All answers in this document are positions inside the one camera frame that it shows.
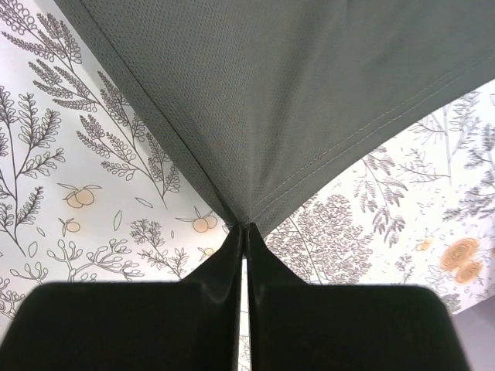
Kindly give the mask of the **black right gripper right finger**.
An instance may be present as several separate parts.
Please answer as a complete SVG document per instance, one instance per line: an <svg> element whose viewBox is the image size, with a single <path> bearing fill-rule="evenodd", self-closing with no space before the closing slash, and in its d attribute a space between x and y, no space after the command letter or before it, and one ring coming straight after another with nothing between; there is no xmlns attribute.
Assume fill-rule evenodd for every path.
<svg viewBox="0 0 495 371"><path fill-rule="evenodd" d="M304 282L245 230L254 370L461 370L445 305L427 288Z"/></svg>

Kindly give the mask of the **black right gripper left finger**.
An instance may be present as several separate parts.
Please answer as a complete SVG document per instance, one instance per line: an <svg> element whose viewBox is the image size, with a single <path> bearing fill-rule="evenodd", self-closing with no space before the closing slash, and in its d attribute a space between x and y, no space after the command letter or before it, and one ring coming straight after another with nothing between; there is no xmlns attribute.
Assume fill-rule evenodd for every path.
<svg viewBox="0 0 495 371"><path fill-rule="evenodd" d="M50 283L23 301L3 370L235 370L243 232L177 282Z"/></svg>

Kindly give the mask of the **dark grey t shirt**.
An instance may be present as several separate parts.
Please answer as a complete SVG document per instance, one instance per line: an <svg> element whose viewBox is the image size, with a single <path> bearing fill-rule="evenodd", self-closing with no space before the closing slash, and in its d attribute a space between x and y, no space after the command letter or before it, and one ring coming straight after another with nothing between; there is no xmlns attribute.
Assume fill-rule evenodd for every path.
<svg viewBox="0 0 495 371"><path fill-rule="evenodd" d="M494 77L492 1L60 1L207 204L271 232Z"/></svg>

